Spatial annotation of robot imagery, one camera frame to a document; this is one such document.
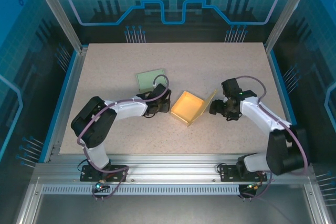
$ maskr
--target light green box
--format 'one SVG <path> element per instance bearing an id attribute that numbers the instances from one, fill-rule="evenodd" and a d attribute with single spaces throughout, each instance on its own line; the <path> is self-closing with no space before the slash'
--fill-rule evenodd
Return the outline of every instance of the light green box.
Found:
<path id="1" fill-rule="evenodd" d="M 153 91 L 154 89 L 153 81 L 155 77 L 158 76 L 159 74 L 164 74 L 163 69 L 153 70 L 153 71 L 144 72 L 144 73 L 137 73 L 136 75 L 137 75 L 140 93 Z M 158 77 L 156 82 L 157 84 L 161 83 L 167 86 L 166 80 L 162 76 Z"/>

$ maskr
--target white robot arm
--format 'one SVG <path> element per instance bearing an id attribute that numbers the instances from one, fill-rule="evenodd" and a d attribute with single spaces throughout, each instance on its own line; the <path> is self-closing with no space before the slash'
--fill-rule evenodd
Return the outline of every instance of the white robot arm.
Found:
<path id="1" fill-rule="evenodd" d="M 269 137 L 267 151 L 246 155 L 238 159 L 237 168 L 241 177 L 250 172 L 270 170 L 280 175 L 302 168 L 307 158 L 308 144 L 306 132 L 297 126 L 281 119 L 264 106 L 257 95 L 250 90 L 242 91 L 235 78 L 222 83 L 223 94 L 228 98 L 215 100 L 210 106 L 210 114 L 220 113 L 227 121 L 237 121 L 242 115 L 251 119 L 262 132 Z M 297 137 L 304 150 L 304 157 L 300 148 L 287 132 L 290 129 Z"/>
<path id="2" fill-rule="evenodd" d="M 110 161 L 103 142 L 113 122 L 132 116 L 150 118 L 158 112 L 167 113 L 170 109 L 170 94 L 168 88 L 159 84 L 152 92 L 138 94 L 119 102 L 104 101 L 99 97 L 91 98 L 71 123 L 71 128 L 77 136 L 85 132 L 78 144 L 83 147 L 91 165 L 97 170 L 108 170 Z M 103 113 L 88 127 L 92 118 L 100 111 Z"/>

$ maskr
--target glass panel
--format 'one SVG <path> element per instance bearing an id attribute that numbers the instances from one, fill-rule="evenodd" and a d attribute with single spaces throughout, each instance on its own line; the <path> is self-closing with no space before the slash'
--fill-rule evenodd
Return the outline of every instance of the glass panel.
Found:
<path id="1" fill-rule="evenodd" d="M 287 0 L 60 1 L 87 44 L 266 41 Z"/>
<path id="2" fill-rule="evenodd" d="M 73 49 L 45 0 L 0 6 L 0 222 L 14 223 Z"/>
<path id="3" fill-rule="evenodd" d="M 274 47 L 294 115 L 307 130 L 317 175 L 336 172 L 335 3 L 301 0 Z M 331 183 L 323 189 L 332 187 Z"/>

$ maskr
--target speckled tabletop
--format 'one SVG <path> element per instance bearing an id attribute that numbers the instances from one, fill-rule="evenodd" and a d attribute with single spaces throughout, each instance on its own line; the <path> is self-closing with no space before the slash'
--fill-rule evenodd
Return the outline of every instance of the speckled tabletop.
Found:
<path id="1" fill-rule="evenodd" d="M 94 96 L 120 100 L 139 93 L 135 74 L 163 68 L 170 80 L 171 105 L 184 90 L 223 99 L 221 83 L 248 74 L 267 88 L 263 103 L 285 118 L 262 43 L 90 44 L 61 146 L 62 154 L 82 154 L 70 128 L 72 119 Z M 240 79 L 243 90 L 262 94 L 254 80 Z M 268 136 L 248 118 L 227 122 L 208 109 L 190 127 L 169 113 L 153 119 L 128 118 L 114 122 L 105 140 L 108 154 L 219 154 L 265 150 Z"/>

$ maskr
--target yellow box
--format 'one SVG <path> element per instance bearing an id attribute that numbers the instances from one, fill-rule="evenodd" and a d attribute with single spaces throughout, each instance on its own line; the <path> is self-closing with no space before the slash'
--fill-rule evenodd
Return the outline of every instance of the yellow box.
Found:
<path id="1" fill-rule="evenodd" d="M 190 126 L 203 114 L 216 93 L 217 89 L 204 101 L 193 94 L 184 91 L 172 107 L 171 115 L 187 126 Z"/>

